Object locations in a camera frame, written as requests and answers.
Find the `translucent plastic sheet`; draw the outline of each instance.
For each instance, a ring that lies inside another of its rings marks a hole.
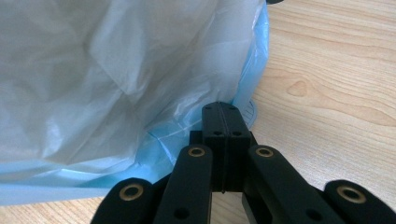
[[[1,1],[0,31],[0,204],[157,181],[267,60],[258,0]]]

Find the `blue plastic bag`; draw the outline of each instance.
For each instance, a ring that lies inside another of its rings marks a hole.
[[[0,204],[169,174],[203,105],[246,109],[268,28],[263,1],[0,3]]]

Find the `black object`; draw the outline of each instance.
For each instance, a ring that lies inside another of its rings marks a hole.
[[[363,187],[345,180],[310,186],[274,148],[257,145],[239,110],[203,108],[203,129],[177,158],[172,174],[151,185],[121,181],[92,223],[209,223],[211,192],[243,192],[250,223],[396,223],[396,214]]]

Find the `wood grain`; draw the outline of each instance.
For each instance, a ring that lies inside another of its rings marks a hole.
[[[269,6],[270,59],[253,132],[313,186],[349,179],[396,209],[396,2]],[[0,223],[89,223],[101,198],[0,207]],[[212,223],[247,223],[214,194]]]

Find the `wood knot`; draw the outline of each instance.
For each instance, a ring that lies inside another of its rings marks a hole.
[[[292,86],[288,87],[287,93],[293,96],[304,97],[306,96],[306,84],[303,81],[298,81]]]

